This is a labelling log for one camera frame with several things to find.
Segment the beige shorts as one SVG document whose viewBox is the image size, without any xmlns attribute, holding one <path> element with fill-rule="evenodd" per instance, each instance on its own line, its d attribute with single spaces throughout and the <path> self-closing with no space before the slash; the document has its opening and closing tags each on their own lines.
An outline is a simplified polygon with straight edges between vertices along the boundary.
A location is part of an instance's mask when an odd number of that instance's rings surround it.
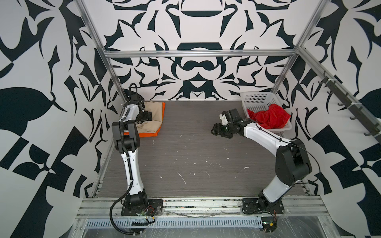
<svg viewBox="0 0 381 238">
<path fill-rule="evenodd" d="M 155 134 L 159 132 L 159 129 L 161 128 L 163 123 L 163 103 L 145 102 L 145 110 L 148 112 L 152 112 L 152 120 L 137 125 L 139 134 Z"/>
</svg>

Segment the orange shorts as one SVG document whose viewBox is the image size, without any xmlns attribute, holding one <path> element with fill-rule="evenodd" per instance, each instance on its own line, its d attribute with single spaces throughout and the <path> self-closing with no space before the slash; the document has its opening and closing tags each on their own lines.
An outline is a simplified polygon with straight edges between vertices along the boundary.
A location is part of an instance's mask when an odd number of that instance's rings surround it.
<svg viewBox="0 0 381 238">
<path fill-rule="evenodd" d="M 127 121 L 134 120 L 140 137 L 155 137 L 160 132 L 164 111 L 165 103 L 161 102 L 146 102 L 144 112 L 151 113 L 152 119 L 150 121 L 145 121 L 139 123 L 138 114 L 140 112 L 137 104 L 123 105 L 123 110 L 121 113 L 121 118 L 119 121 L 124 121 L 124 136 L 129 135 Z"/>
</svg>

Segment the red shorts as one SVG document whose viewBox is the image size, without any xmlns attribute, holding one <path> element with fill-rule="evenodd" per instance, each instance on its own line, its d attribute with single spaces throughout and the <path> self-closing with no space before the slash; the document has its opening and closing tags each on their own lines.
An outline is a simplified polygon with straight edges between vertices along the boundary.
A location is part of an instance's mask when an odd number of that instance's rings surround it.
<svg viewBox="0 0 381 238">
<path fill-rule="evenodd" d="M 264 129 L 282 129 L 290 120 L 291 115 L 277 104 L 271 104 L 266 111 L 253 112 L 247 109 L 249 118 Z"/>
</svg>

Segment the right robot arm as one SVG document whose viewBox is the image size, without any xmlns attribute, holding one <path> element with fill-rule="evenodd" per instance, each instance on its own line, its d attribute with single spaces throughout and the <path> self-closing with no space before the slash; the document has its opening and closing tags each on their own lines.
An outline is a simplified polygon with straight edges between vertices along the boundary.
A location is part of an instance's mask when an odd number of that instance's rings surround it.
<svg viewBox="0 0 381 238">
<path fill-rule="evenodd" d="M 258 122 L 250 118 L 243 119 L 236 109 L 224 111 L 219 115 L 221 123 L 214 124 L 211 134 L 224 138 L 233 138 L 239 134 L 267 149 L 275 156 L 275 176 L 258 196 L 250 213 L 270 212 L 282 197 L 297 183 L 312 172 L 312 166 L 304 143 L 278 137 Z"/>
</svg>

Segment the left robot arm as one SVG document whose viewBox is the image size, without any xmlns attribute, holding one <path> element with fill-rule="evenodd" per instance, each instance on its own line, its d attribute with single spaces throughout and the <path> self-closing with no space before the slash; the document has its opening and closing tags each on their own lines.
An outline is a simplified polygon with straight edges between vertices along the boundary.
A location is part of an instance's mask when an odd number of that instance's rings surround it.
<svg viewBox="0 0 381 238">
<path fill-rule="evenodd" d="M 148 199 L 140 176 L 138 151 L 140 136 L 137 124 L 142 121 L 145 112 L 144 98 L 138 93 L 129 91 L 127 102 L 122 105 L 120 119 L 112 123 L 115 148 L 119 151 L 126 171 L 128 182 L 127 194 L 123 195 L 122 215 L 140 213 L 148 207 Z"/>
</svg>

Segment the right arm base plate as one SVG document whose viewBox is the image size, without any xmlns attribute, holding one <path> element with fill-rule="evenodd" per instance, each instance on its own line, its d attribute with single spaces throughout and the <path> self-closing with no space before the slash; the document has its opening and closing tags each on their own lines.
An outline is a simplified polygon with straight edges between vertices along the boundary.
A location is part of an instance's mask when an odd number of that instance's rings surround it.
<svg viewBox="0 0 381 238">
<path fill-rule="evenodd" d="M 284 206 L 281 200 L 274 203 L 269 202 L 265 197 L 243 198 L 242 212 L 247 215 L 252 214 L 283 214 Z"/>
</svg>

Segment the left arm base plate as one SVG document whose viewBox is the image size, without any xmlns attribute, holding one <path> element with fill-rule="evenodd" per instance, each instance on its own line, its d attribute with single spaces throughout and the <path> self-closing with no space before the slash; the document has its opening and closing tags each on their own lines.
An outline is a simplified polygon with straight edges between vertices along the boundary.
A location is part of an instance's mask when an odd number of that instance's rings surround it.
<svg viewBox="0 0 381 238">
<path fill-rule="evenodd" d="M 162 212 L 163 200 L 162 199 L 149 199 L 147 202 L 138 201 L 131 202 L 125 200 L 123 203 L 122 216 L 154 216 Z"/>
</svg>

